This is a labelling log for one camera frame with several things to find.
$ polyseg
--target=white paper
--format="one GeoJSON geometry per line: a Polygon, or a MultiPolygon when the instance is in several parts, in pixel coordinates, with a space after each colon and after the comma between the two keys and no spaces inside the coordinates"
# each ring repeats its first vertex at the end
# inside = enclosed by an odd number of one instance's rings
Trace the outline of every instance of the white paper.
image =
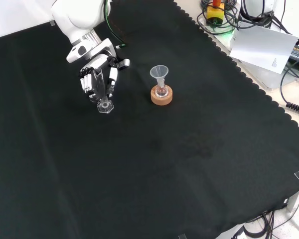
{"type": "Polygon", "coordinates": [[[283,32],[254,26],[235,30],[230,57],[281,74],[298,38],[283,32]]]}

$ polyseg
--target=table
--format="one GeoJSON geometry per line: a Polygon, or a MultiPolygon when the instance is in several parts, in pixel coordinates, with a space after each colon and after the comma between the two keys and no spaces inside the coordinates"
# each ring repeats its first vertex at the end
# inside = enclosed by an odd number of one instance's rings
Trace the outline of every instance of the table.
{"type": "Polygon", "coordinates": [[[121,50],[134,63],[120,75],[109,116],[82,97],[82,64],[66,62],[70,46],[57,27],[0,39],[0,235],[214,239],[299,189],[299,129],[283,111],[171,1],[127,2],[112,20],[130,33],[133,47],[121,50]],[[226,71],[217,72],[219,61],[226,71]],[[169,66],[175,92],[166,108],[149,100],[158,63],[169,66]],[[192,84],[184,84],[189,73],[192,84]],[[286,133],[298,140],[294,150],[286,133]]]}
{"type": "MultiPolygon", "coordinates": [[[[200,0],[174,0],[183,10],[185,10],[190,17],[197,22],[196,18],[197,16],[201,13],[201,7],[200,7],[200,0]]],[[[278,15],[282,13],[282,1],[278,1],[277,3],[277,9],[276,12],[278,15]]],[[[288,8],[286,9],[285,13],[285,27],[287,29],[290,29],[293,34],[299,35],[299,26],[296,27],[295,29],[292,29],[291,27],[293,26],[291,21],[287,21],[288,15],[291,16],[292,12],[295,10],[295,8],[292,6],[289,8],[290,11],[288,11],[288,8]]],[[[209,36],[213,39],[214,42],[216,42],[217,46],[222,49],[222,51],[226,52],[227,55],[230,53],[230,46],[229,46],[229,39],[226,37],[215,37],[211,34],[209,36]]],[[[292,118],[292,120],[296,121],[299,125],[299,114],[288,109],[286,107],[286,103],[281,97],[280,90],[279,89],[274,89],[274,90],[269,90],[268,88],[264,87],[263,84],[261,84],[258,79],[247,69],[246,65],[239,60],[234,59],[234,61],[238,64],[238,66],[242,69],[246,75],[253,80],[255,84],[257,84],[262,90],[266,92],[267,95],[271,96],[273,98],[273,101],[276,101],[280,107],[284,108],[286,113],[289,114],[292,118]]],[[[294,104],[299,105],[299,80],[289,83],[283,87],[283,93],[286,99],[294,104]]],[[[291,203],[290,203],[290,210],[294,210],[294,208],[298,205],[299,202],[299,192],[291,197],[291,203]]],[[[224,232],[221,234],[217,239],[227,239],[231,238],[233,234],[236,233],[237,230],[239,230],[242,225],[237,225],[231,230],[224,232]]]]}
{"type": "MultiPolygon", "coordinates": [[[[196,21],[197,16],[201,13],[200,0],[175,0],[175,2],[183,10],[185,10],[189,14],[189,16],[193,18],[193,20],[196,21]]],[[[296,29],[292,29],[292,23],[286,20],[288,18],[288,15],[292,15],[293,10],[295,10],[294,7],[291,7],[290,11],[286,10],[284,24],[287,29],[290,29],[291,33],[299,35],[299,27],[296,29]]],[[[226,54],[229,55],[229,50],[215,36],[210,35],[210,37],[213,39],[214,42],[216,42],[217,46],[220,47],[222,51],[226,52],[226,54]]],[[[257,81],[256,77],[253,76],[250,73],[250,71],[248,71],[244,64],[242,64],[238,60],[234,61],[237,62],[238,66],[242,69],[242,71],[245,72],[246,75],[249,78],[251,78],[255,84],[259,85],[259,87],[263,89],[267,95],[273,98],[273,101],[276,101],[280,107],[284,108],[286,110],[286,113],[291,116],[292,120],[296,121],[299,125],[299,114],[295,111],[286,108],[286,103],[282,99],[279,89],[274,89],[271,91],[266,89],[262,84],[259,83],[259,81],[257,81]]],[[[284,86],[283,93],[288,101],[299,105],[299,81],[295,81],[284,86]]]]}

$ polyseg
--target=hexagonal base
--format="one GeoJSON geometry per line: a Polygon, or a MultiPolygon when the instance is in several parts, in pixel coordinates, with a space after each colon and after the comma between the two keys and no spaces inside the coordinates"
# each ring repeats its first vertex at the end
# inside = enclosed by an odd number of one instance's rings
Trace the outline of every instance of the hexagonal base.
{"type": "Polygon", "coordinates": [[[97,108],[100,113],[108,114],[109,112],[112,111],[112,109],[114,109],[114,105],[112,101],[107,101],[107,102],[100,101],[97,105],[97,108]]]}

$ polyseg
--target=wooden block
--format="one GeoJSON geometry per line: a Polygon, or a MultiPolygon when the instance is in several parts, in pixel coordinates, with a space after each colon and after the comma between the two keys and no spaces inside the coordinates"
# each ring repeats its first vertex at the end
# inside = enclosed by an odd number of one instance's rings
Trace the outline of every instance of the wooden block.
{"type": "Polygon", "coordinates": [[[173,90],[171,89],[171,87],[169,87],[168,85],[166,85],[166,87],[168,88],[168,95],[165,97],[158,97],[155,95],[155,89],[157,86],[154,86],[152,88],[152,90],[150,91],[150,98],[151,101],[153,101],[154,104],[158,105],[158,106],[166,106],[168,105],[171,100],[173,99],[173,90]]]}

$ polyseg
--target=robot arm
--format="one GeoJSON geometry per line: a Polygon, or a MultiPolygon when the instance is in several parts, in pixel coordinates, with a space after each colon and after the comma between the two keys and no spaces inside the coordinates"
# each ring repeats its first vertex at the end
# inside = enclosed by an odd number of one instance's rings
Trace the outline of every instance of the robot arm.
{"type": "MultiPolygon", "coordinates": [[[[96,88],[99,79],[91,77],[94,69],[110,67],[110,79],[106,94],[113,95],[117,79],[117,71],[129,67],[130,61],[117,59],[116,51],[111,41],[107,38],[101,40],[94,27],[104,21],[104,0],[57,0],[52,6],[52,15],[61,31],[69,38],[73,47],[67,56],[69,63],[84,57],[90,60],[79,72],[82,89],[93,103],[100,99],[96,97],[96,88]]],[[[111,10],[108,2],[108,13],[111,10]]]]}
{"type": "Polygon", "coordinates": [[[52,15],[73,44],[104,21],[103,0],[57,0],[52,15]]]}

